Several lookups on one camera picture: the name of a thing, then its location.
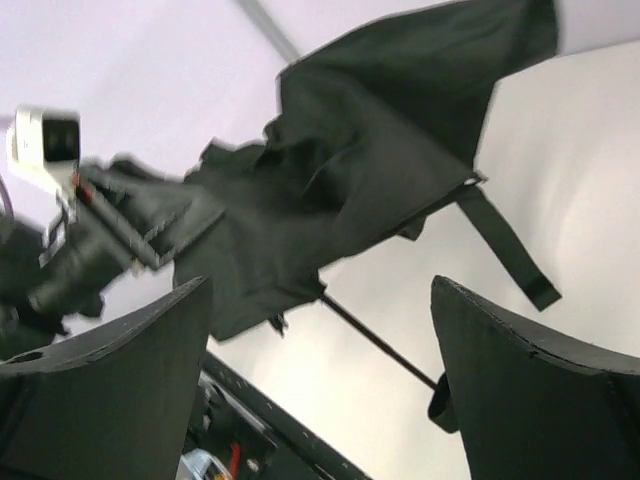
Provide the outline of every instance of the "white ceiling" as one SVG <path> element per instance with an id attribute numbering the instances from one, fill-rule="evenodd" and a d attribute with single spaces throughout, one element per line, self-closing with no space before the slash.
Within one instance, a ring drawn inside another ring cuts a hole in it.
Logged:
<path id="1" fill-rule="evenodd" d="M 393 11 L 431 2 L 324 0 L 265 7 L 303 52 Z M 330 293 L 431 376 L 442 364 L 428 313 L 444 274 L 589 342 L 640 355 L 640 44 L 548 62 L 503 82 L 479 155 L 487 192 L 565 299 L 537 314 L 455 207 L 421 240 L 393 240 L 325 274 Z M 0 114 L 28 102 L 78 109 L 85 154 L 119 151 L 167 173 L 208 140 L 259 137 L 284 62 L 232 0 L 3 2 Z M 42 224 L 53 200 L 0 173 Z M 106 318 L 166 292 L 170 272 L 125 279 Z M 430 392 L 326 309 L 212 345 L 232 366 L 376 480 L 468 478 L 459 436 L 426 419 Z M 75 332 L 89 328 L 73 323 Z"/>

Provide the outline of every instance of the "black cloth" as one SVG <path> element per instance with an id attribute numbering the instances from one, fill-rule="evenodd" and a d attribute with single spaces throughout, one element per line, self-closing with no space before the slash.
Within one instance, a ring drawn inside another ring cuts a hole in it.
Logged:
<path id="1" fill-rule="evenodd" d="M 175 261 L 177 284 L 213 279 L 213 336 L 316 300 L 319 268 L 397 234 L 416 239 L 429 214 L 476 188 L 496 82 L 557 44 L 551 0 L 471 0 L 384 18 L 284 70 L 266 142 L 214 141 L 185 178 L 226 209 Z M 515 239 L 502 254 L 527 257 Z M 533 276 L 519 283 L 539 308 L 559 298 Z M 546 293 L 527 291 L 538 283 Z"/>

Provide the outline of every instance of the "black panel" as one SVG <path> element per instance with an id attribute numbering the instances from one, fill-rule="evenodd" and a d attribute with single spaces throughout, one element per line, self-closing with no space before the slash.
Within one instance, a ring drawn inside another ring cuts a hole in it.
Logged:
<path id="1" fill-rule="evenodd" d="M 175 477 L 210 286 L 0 365 L 0 464 L 49 480 Z"/>
<path id="2" fill-rule="evenodd" d="M 640 478 L 640 359 L 441 277 L 432 314 L 474 479 Z"/>

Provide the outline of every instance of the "camera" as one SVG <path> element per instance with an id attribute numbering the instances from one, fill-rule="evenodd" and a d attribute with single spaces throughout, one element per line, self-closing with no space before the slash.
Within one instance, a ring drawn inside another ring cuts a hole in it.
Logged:
<path id="1" fill-rule="evenodd" d="M 49 193 L 67 190 L 80 160 L 80 118 L 72 111 L 19 106 L 7 131 L 9 170 Z"/>

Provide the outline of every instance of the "metal pole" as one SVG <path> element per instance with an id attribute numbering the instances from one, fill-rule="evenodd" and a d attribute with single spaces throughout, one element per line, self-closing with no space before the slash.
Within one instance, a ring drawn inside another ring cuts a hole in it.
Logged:
<path id="1" fill-rule="evenodd" d="M 364 324 L 358 320 L 353 314 L 348 312 L 342 305 L 336 302 L 333 298 L 331 298 L 327 294 L 323 294 L 320 297 L 320 301 L 324 303 L 327 307 L 333 310 L 340 318 L 342 318 L 345 322 L 355 328 L 362 336 L 364 336 L 367 340 L 373 343 L 376 347 L 382 350 L 384 353 L 393 358 L 400 366 L 402 366 L 405 370 L 407 370 L 410 374 L 420 380 L 423 384 L 429 387 L 432 390 L 435 390 L 438 386 L 436 382 L 434 382 L 431 378 L 425 375 L 418 367 L 413 365 L 409 360 L 404 358 L 398 352 L 396 352 L 391 345 L 386 343 L 380 337 L 378 337 L 375 333 L 369 330 Z"/>
<path id="2" fill-rule="evenodd" d="M 293 63 L 302 56 L 258 0 L 234 0 L 234 2 L 244 11 L 285 62 Z"/>

